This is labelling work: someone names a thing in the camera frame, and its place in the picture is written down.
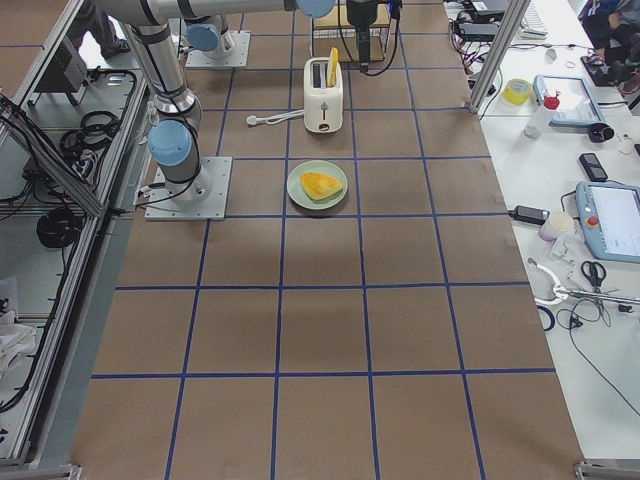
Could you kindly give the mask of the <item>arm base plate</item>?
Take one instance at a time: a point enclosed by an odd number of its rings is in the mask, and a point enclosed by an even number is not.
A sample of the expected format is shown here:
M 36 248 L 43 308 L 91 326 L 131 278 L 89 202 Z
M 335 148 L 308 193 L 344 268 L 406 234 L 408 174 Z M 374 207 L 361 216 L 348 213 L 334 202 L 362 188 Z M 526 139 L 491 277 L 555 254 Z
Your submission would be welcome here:
M 233 159 L 202 157 L 199 176 L 182 191 L 169 183 L 168 188 L 153 189 L 144 217 L 148 221 L 196 221 L 225 218 Z
M 186 60 L 189 69 L 245 68 L 248 62 L 251 32 L 228 30 L 215 50 L 191 49 Z

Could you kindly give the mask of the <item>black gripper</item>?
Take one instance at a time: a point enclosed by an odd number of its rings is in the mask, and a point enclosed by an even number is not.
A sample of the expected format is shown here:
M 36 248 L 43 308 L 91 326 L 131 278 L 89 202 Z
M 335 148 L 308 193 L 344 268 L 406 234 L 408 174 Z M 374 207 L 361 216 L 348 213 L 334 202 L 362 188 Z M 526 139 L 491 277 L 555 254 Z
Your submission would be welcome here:
M 378 18 L 379 1 L 347 0 L 347 20 L 354 27 L 360 70 L 368 70 L 370 63 L 370 28 Z

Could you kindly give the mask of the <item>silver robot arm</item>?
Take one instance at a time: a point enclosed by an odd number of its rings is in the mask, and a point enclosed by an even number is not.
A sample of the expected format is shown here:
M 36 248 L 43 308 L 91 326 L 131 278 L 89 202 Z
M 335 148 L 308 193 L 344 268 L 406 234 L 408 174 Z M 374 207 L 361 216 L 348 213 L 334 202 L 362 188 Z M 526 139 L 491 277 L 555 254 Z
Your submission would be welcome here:
M 123 30 L 144 77 L 154 91 L 160 122 L 148 134 L 148 148 L 165 179 L 168 201 L 178 205 L 204 200 L 213 180 L 204 172 L 198 145 L 201 105 L 188 88 L 171 39 L 168 20 L 196 20 L 236 13 L 301 10 L 311 18 L 327 15 L 332 1 L 100 1 Z
M 320 15 L 311 20 L 311 53 L 335 47 L 343 62 L 366 72 L 386 55 L 390 19 L 389 1 L 313 1 Z M 191 69 L 231 69 L 247 66 L 251 32 L 234 30 L 224 16 L 188 18 L 183 24 L 179 50 Z

